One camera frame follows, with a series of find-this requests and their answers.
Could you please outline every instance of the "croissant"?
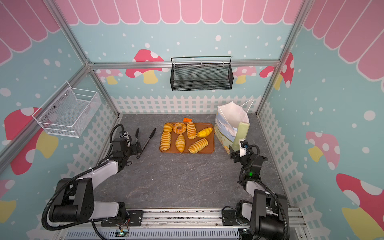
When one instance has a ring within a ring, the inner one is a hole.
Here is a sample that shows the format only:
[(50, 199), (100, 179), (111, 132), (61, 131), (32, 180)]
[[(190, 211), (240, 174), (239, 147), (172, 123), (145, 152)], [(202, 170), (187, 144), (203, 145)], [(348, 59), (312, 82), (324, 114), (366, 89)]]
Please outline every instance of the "croissant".
[(173, 124), (168, 122), (164, 124), (163, 131), (164, 132), (172, 132)]
[(198, 140), (197, 142), (195, 142), (194, 144), (192, 144), (188, 148), (188, 151), (190, 153), (197, 153), (197, 152), (200, 152), (206, 146), (208, 146), (208, 141), (207, 141), (207, 139), (202, 138), (202, 139)]
[(179, 152), (183, 152), (185, 149), (185, 139), (182, 134), (180, 134), (175, 142), (176, 148), (178, 149)]
[(196, 126), (193, 122), (187, 123), (187, 135), (189, 139), (195, 139), (197, 137)]
[(170, 132), (163, 132), (160, 141), (160, 150), (167, 151), (170, 148)]

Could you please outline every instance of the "white picket fence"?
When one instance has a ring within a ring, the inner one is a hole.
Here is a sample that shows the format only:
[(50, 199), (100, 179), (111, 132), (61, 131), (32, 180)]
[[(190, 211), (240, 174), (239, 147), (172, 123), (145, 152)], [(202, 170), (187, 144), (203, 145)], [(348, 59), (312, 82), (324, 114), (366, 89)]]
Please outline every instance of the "white picket fence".
[(303, 213), (303, 218), (307, 224), (311, 236), (317, 239), (329, 240), (330, 230), (321, 224), (322, 213), (315, 210), (313, 203), (315, 198), (310, 197), (307, 190), (309, 185), (304, 184), (303, 173), (297, 170), (298, 162), (292, 158), (293, 152), (288, 150), (289, 143), (284, 141), (285, 135), (281, 134), (281, 127), (278, 126), (278, 120), (275, 120), (275, 114), (272, 114), (270, 102), (266, 102), (260, 112), (262, 128), (266, 133), (266, 140), (272, 150), (273, 159), (277, 170), (286, 187), (286, 194), (289, 201), (295, 207), (299, 207)]
[[(138, 98), (135, 96), (133, 99), (128, 96), (126, 99), (121, 96), (118, 99), (112, 97), (117, 109), (121, 113), (128, 114), (215, 113), (217, 111), (217, 106), (230, 103), (231, 101), (238, 105), (242, 105), (250, 99), (254, 99), (254, 97), (243, 96), (242, 98), (239, 98), (238, 96), (235, 96), (232, 98), (228, 96), (223, 98), (220, 96), (215, 98), (215, 96), (212, 96), (211, 98), (208, 98), (207, 96), (204, 96), (201, 98), (197, 96), (196, 98), (192, 98), (189, 96), (188, 98), (185, 98), (181, 96), (180, 98), (177, 98), (176, 96), (173, 96), (172, 98), (169, 98), (166, 96), (165, 98), (161, 98), (158, 96), (157, 98), (154, 98), (151, 96), (150, 98)], [(255, 112), (261, 99), (262, 97), (258, 96), (258, 98), (255, 98), (251, 107), (250, 104), (252, 101), (246, 103), (243, 108), (247, 110), (250, 107), (249, 112)]]

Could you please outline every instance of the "orange tray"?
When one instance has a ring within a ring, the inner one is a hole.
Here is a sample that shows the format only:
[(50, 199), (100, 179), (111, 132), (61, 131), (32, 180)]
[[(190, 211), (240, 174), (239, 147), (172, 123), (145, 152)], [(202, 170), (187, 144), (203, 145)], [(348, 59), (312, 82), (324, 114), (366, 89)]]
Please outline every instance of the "orange tray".
[[(204, 128), (207, 128), (207, 127), (211, 127), (212, 129), (214, 127), (211, 123), (205, 123), (205, 122), (195, 122), (195, 126), (196, 126), (197, 132), (199, 132), (199, 131), (203, 130)], [(195, 139), (189, 139), (188, 135), (187, 135), (187, 131), (185, 131), (182, 134), (185, 138), (185, 149), (183, 152), (179, 152), (178, 149), (176, 148), (175, 141), (176, 141), (177, 137), (179, 136), (179, 134), (175, 133), (174, 131), (172, 131), (170, 133), (170, 148), (167, 151), (161, 151), (160, 150), (160, 144), (159, 144), (160, 152), (190, 153), (188, 151), (189, 146), (191, 146), (193, 143), (197, 142), (198, 140), (204, 138), (204, 137), (196, 137)], [(208, 146), (203, 148), (198, 153), (208, 153), (208, 154), (213, 153), (215, 151), (215, 135), (214, 135), (213, 131), (209, 136), (205, 137), (205, 139), (207, 139), (207, 141), (208, 141)]]

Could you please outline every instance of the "bread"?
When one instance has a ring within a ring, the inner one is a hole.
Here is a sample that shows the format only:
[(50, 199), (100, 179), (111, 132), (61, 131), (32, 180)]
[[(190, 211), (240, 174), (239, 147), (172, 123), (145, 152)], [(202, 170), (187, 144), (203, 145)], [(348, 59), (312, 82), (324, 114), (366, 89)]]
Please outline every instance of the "bread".
[(163, 131), (164, 132), (172, 132), (173, 124), (168, 122), (164, 124)]
[(187, 135), (189, 139), (195, 139), (197, 137), (196, 126), (193, 122), (187, 123)]
[(200, 152), (206, 146), (208, 146), (208, 141), (207, 141), (207, 139), (202, 138), (202, 139), (198, 140), (197, 142), (195, 142), (194, 144), (192, 144), (188, 148), (188, 151), (190, 153), (197, 153), (197, 152)]
[(197, 136), (198, 137), (208, 137), (211, 134), (212, 130), (213, 129), (211, 127), (204, 128), (203, 130), (201, 130), (200, 132), (197, 133)]
[(170, 132), (163, 132), (160, 141), (160, 150), (167, 151), (170, 148)]
[(185, 139), (182, 134), (180, 134), (175, 142), (176, 148), (178, 149), (179, 152), (183, 152), (185, 149)]

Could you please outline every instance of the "donut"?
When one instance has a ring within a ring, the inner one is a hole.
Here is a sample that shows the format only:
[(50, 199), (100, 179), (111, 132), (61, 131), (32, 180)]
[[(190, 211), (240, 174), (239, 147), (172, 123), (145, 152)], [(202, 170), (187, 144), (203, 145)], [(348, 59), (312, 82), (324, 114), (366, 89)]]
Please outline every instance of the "donut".
[(182, 134), (187, 130), (187, 126), (182, 122), (177, 122), (173, 125), (173, 131), (177, 134)]

